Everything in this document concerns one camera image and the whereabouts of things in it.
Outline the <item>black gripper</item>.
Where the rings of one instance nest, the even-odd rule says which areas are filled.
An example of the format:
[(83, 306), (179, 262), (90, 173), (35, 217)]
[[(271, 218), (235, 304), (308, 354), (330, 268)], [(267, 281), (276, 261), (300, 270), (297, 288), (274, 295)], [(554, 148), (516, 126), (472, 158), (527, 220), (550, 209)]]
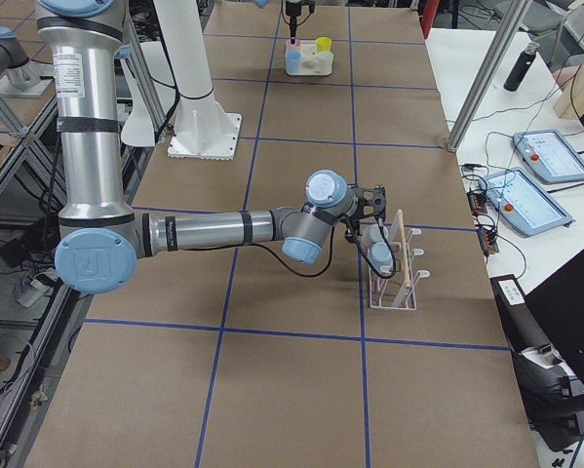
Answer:
[(384, 225), (387, 204), (385, 187), (376, 185), (374, 188), (367, 188), (350, 184), (348, 188), (353, 194), (353, 210), (352, 214), (344, 219), (346, 241), (354, 245), (357, 251), (360, 252), (362, 250), (361, 221), (372, 217), (376, 221), (380, 239), (385, 244), (388, 244), (388, 230)]

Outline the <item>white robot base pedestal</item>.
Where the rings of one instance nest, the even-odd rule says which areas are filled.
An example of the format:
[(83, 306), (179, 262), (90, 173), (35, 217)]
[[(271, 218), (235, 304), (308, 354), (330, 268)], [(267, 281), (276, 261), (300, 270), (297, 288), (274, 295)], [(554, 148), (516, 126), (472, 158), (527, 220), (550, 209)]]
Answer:
[(242, 116), (225, 112), (215, 98), (197, 3), (161, 0), (154, 6), (179, 93), (169, 155), (233, 159)]

